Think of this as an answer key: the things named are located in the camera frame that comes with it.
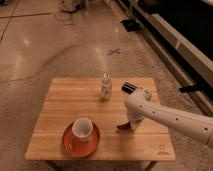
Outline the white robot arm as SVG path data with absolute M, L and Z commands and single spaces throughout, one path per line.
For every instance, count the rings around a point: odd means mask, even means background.
M 133 121 L 147 117 L 213 149 L 213 117 L 152 103 L 142 89 L 131 93 L 124 105 Z

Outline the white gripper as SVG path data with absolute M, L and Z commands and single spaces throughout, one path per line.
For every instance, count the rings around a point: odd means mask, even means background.
M 143 116 L 135 115 L 130 111 L 127 112 L 127 118 L 132 130 L 136 130 L 139 127 L 140 122 L 144 119 Z

